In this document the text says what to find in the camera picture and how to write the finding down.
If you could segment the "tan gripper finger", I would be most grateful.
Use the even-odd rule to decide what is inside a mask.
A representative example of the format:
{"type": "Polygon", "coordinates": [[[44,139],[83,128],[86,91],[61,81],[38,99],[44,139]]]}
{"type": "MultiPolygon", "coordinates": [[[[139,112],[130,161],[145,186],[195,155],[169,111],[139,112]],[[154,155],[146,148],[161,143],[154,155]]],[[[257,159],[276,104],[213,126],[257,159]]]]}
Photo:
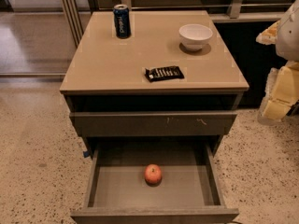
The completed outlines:
{"type": "Polygon", "coordinates": [[[272,120],[283,119],[290,109],[291,108],[288,105],[280,102],[265,100],[263,102],[262,116],[272,120]]]}
{"type": "Polygon", "coordinates": [[[272,45],[277,41],[279,21],[274,22],[256,37],[256,41],[263,45],[272,45]]]}

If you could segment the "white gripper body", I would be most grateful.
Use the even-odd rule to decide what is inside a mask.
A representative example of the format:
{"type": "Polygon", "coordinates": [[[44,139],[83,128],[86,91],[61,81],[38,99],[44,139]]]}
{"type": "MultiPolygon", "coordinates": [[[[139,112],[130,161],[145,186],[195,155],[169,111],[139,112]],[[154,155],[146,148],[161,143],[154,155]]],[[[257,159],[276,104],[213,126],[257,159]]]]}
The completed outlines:
{"type": "Polygon", "coordinates": [[[271,98],[288,106],[299,100],[299,62],[288,61],[279,69],[271,98]]]}

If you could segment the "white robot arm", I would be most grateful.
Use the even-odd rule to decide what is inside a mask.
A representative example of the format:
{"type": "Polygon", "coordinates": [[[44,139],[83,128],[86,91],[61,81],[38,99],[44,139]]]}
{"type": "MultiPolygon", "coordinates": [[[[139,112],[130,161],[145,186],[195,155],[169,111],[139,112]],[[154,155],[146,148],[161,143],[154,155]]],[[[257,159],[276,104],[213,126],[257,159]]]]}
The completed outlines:
{"type": "Polygon", "coordinates": [[[256,41],[274,45],[277,56],[287,61],[281,68],[270,70],[259,109],[258,121],[273,125],[282,121],[299,101],[299,0],[279,21],[259,33],[256,41]]]}

